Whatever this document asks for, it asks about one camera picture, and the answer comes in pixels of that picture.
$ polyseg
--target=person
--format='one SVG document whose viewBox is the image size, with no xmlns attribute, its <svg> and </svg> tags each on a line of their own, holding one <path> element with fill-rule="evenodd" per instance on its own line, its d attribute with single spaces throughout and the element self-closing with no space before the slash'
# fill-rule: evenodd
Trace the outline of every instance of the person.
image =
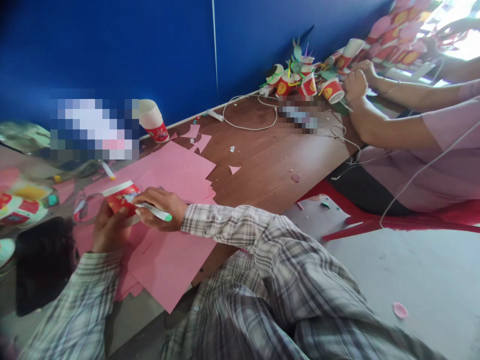
<svg viewBox="0 0 480 360">
<path fill-rule="evenodd" d="M 288 218 L 247 205 L 187 206 L 152 187 L 133 202 L 141 201 L 173 217 L 164 222 L 138 209 L 152 228 L 248 252 L 237 251 L 199 285 L 192 310 L 166 339 L 160 359 L 445 359 L 379 319 L 342 264 Z M 83 255 L 20 359 L 105 358 L 105 318 L 125 241 L 122 216 L 102 206 L 92 251 Z"/>
<path fill-rule="evenodd" d="M 389 119 L 367 99 L 369 85 L 422 114 Z M 358 164 L 344 163 L 327 178 L 337 191 L 377 215 L 393 202 L 391 216 L 480 199 L 480 80 L 444 87 L 394 81 L 378 76 L 366 60 L 353 67 L 344 87 L 351 122 L 369 146 L 361 150 Z"/>
</svg>

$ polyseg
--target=table surface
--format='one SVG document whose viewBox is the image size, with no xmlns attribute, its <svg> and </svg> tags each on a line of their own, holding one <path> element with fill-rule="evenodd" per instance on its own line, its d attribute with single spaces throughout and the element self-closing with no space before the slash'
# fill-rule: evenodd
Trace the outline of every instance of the table surface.
<svg viewBox="0 0 480 360">
<path fill-rule="evenodd" d="M 345 138 L 361 145 L 348 117 L 342 117 L 324 101 L 320 101 L 318 110 L 323 125 L 322 133 L 330 134 L 331 125 L 342 121 L 346 128 Z M 272 124 L 275 110 L 261 104 L 257 96 L 250 96 L 238 101 L 236 106 L 230 104 L 225 110 L 225 118 L 237 126 L 260 129 Z M 186 134 L 192 123 L 193 120 L 188 121 L 168 132 L 170 136 L 175 132 L 177 135 Z M 261 131 L 238 129 L 210 116 L 201 116 L 197 124 L 200 124 L 200 134 L 212 136 L 201 155 L 216 164 L 207 180 L 212 182 L 216 192 L 214 200 L 224 206 L 252 205 L 282 214 L 357 151 L 354 145 L 339 138 L 306 134 L 281 118 L 271 128 Z M 190 139 L 185 137 L 172 141 L 186 148 L 193 146 Z M 152 139 L 145 141 L 145 144 L 145 155 L 157 146 Z M 235 146 L 233 153 L 230 152 L 231 146 Z M 241 169 L 232 175 L 229 165 Z M 299 182 L 292 180 L 294 174 L 300 176 Z M 215 272 L 237 250 L 231 245 L 217 244 L 192 284 L 197 285 Z"/>
</svg>

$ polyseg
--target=white wall trim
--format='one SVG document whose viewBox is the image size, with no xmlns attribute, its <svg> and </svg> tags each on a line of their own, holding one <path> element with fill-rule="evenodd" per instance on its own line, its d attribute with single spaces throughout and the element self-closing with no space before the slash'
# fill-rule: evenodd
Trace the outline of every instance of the white wall trim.
<svg viewBox="0 0 480 360">
<path fill-rule="evenodd" d="M 235 99 L 234 101 L 232 101 L 232 103 L 236 103 L 237 101 L 242 100 L 242 99 L 245 99 L 246 97 L 249 97 L 250 95 L 254 95 L 254 94 L 258 93 L 259 91 L 260 91 L 260 90 L 255 90 L 255 91 L 253 91 L 253 92 L 251 92 L 251 93 L 248 93 L 248 94 L 246 94 L 246 95 L 243 95 L 243 96 Z M 216 109 L 219 109 L 219 108 L 224 107 L 225 105 L 228 105 L 229 103 L 230 103 L 230 101 L 228 101 L 228 102 L 226 102 L 226 103 L 223 103 L 223 104 L 221 104 L 221 105 L 212 107 L 211 109 L 212 109 L 212 110 L 216 110 Z M 203 111 L 203 112 L 200 112 L 200 113 L 198 113 L 198 114 L 196 114 L 196 115 L 187 117 L 186 119 L 183 119 L 183 120 L 181 120 L 181 121 L 179 121 L 179 122 L 176 122 L 176 123 L 173 123 L 173 124 L 171 124 L 171 125 L 168 125 L 166 128 L 167 128 L 167 129 L 171 129 L 171 128 L 176 127 L 177 125 L 180 125 L 180 124 L 189 122 L 190 120 L 193 120 L 193 119 L 195 119 L 196 117 L 201 117 L 201 116 L 203 116 L 203 114 L 206 114 L 207 111 L 208 111 L 208 109 L 205 110 L 205 111 Z M 147 138 L 150 138 L 150 134 L 143 135 L 139 140 L 143 140 L 143 139 L 147 139 Z"/>
</svg>

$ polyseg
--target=floor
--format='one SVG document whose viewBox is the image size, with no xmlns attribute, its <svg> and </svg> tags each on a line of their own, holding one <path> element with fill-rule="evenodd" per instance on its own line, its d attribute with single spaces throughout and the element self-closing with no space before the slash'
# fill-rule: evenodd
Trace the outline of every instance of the floor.
<svg viewBox="0 0 480 360">
<path fill-rule="evenodd" d="M 327 202 L 330 210 L 320 206 Z M 342 229 L 347 217 L 328 198 L 305 200 L 285 215 L 315 239 Z M 323 243 L 358 282 L 385 321 L 427 343 L 449 359 L 480 359 L 480 234 L 449 230 L 378 230 Z M 189 292 L 174 315 L 157 317 L 110 359 L 158 359 L 165 327 L 189 310 Z M 408 318 L 400 320 L 392 303 Z"/>
</svg>

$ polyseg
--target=marker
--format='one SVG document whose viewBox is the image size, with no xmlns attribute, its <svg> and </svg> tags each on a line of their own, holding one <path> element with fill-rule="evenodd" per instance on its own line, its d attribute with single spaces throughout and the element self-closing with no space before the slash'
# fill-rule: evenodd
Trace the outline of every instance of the marker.
<svg viewBox="0 0 480 360">
<path fill-rule="evenodd" d="M 100 162 L 101 167 L 103 168 L 103 170 L 105 170 L 105 173 L 108 175 L 110 180 L 115 181 L 116 177 L 115 177 L 114 173 L 112 172 L 112 170 L 110 170 L 107 163 L 103 160 L 98 160 L 98 161 Z"/>
<path fill-rule="evenodd" d="M 130 204 L 132 203 L 132 200 L 135 198 L 135 196 L 137 196 L 137 194 L 128 194 L 128 195 L 125 195 L 125 200 L 127 200 Z M 138 203 L 138 204 L 134 204 L 137 208 L 145 208 L 147 210 L 150 210 L 150 212 L 155 215 L 157 218 L 163 220 L 163 221 L 166 221 L 166 222 L 170 222 L 172 221 L 172 215 L 170 215 L 168 212 L 166 211 L 162 211 L 160 209 L 157 209 L 155 206 L 149 204 L 148 202 L 146 201 L 142 201 L 141 203 Z"/>
</svg>

